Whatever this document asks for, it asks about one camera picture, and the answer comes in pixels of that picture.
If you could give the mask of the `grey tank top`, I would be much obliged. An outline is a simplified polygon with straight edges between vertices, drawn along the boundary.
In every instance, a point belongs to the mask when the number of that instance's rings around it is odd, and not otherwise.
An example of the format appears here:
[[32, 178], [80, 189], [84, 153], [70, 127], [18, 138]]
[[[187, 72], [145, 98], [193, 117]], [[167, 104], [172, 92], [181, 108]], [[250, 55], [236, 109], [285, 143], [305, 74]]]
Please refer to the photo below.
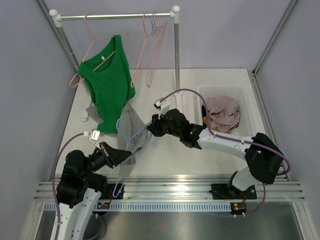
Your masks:
[[148, 125], [141, 120], [134, 108], [128, 103], [124, 105], [115, 126], [117, 148], [110, 147], [106, 142], [98, 143], [101, 132], [94, 129], [89, 141], [95, 145], [95, 149], [89, 158], [92, 160], [91, 169], [93, 172], [104, 166], [111, 169], [120, 166], [118, 176], [122, 179], [131, 174], [151, 136], [147, 130]]

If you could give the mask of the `black tank top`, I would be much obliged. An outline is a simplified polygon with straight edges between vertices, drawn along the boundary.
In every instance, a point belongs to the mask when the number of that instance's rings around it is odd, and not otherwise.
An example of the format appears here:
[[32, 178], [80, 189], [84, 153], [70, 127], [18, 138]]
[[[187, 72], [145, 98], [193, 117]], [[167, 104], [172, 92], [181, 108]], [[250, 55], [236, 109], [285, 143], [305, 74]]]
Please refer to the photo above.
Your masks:
[[202, 118], [207, 116], [207, 111], [204, 105], [201, 106], [201, 116]]

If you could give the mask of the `mustard brown tank top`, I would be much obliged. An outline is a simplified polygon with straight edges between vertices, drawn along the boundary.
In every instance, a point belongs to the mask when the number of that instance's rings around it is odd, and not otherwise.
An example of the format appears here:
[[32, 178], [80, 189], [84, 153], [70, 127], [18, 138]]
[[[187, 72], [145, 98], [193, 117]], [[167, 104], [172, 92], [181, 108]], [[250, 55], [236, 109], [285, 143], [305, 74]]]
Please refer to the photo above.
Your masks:
[[213, 131], [230, 134], [239, 126], [241, 110], [235, 109], [231, 115], [221, 111], [218, 113], [209, 113], [209, 125]]

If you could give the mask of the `green tank top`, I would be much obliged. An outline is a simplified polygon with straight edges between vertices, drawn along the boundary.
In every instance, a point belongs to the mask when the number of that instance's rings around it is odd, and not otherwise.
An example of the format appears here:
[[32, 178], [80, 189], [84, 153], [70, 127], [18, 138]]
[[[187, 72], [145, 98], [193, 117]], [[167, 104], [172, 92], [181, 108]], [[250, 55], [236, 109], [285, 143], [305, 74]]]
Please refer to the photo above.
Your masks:
[[122, 36], [113, 36], [101, 52], [79, 65], [77, 73], [84, 78], [91, 101], [102, 119], [97, 129], [105, 134], [116, 134], [123, 107], [136, 93], [131, 87]]

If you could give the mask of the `mauve pink tank top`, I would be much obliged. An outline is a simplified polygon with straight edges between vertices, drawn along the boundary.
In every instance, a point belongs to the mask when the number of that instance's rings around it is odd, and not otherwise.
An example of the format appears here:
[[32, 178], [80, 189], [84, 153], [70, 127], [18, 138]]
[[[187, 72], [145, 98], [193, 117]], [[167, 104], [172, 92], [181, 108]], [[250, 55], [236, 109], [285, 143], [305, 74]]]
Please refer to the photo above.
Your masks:
[[208, 97], [206, 99], [206, 104], [208, 114], [224, 112], [228, 115], [231, 115], [235, 112], [235, 109], [240, 109], [239, 101], [226, 95]]

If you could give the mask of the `pink hanger of mauve top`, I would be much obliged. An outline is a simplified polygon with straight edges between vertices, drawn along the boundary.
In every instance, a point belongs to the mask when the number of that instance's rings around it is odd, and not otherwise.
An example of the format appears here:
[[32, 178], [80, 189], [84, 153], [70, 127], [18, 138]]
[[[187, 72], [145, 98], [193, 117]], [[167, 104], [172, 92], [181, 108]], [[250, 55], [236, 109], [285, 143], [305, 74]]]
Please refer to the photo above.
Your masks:
[[157, 26], [157, 12], [153, 11], [150, 16], [151, 30], [148, 32], [145, 18], [147, 12], [143, 14], [142, 26], [144, 31], [144, 42], [138, 58], [135, 72], [133, 74], [130, 87], [133, 88], [138, 80], [142, 70], [147, 70], [145, 84], [148, 88], [151, 87], [156, 71], [156, 65], [159, 59], [159, 52], [162, 44], [163, 33], [166, 31], [167, 22]]

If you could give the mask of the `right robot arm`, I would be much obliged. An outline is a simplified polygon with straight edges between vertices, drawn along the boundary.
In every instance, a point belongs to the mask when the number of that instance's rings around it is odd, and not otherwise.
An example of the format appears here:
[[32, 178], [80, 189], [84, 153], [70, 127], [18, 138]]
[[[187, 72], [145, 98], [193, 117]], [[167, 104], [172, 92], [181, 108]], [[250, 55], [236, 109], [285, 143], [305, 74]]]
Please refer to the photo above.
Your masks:
[[211, 133], [204, 125], [190, 123], [176, 108], [163, 115], [154, 114], [147, 130], [155, 137], [177, 137], [188, 148], [215, 150], [246, 162], [247, 166], [233, 173], [226, 184], [211, 188], [214, 199], [242, 199], [258, 183], [273, 184], [283, 162], [281, 151], [264, 133], [253, 137]]

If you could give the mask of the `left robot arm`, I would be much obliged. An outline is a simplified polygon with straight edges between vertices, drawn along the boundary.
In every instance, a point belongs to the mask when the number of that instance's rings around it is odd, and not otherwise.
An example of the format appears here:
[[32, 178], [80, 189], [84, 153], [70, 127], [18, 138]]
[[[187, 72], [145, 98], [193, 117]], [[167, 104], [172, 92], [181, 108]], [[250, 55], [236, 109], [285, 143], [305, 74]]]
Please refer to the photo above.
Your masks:
[[101, 142], [86, 156], [81, 150], [66, 155], [62, 175], [53, 186], [56, 217], [52, 229], [53, 240], [81, 240], [95, 209], [109, 210], [111, 202], [122, 199], [122, 186], [109, 184], [106, 176], [98, 174], [102, 167], [114, 168], [132, 153], [115, 149]]

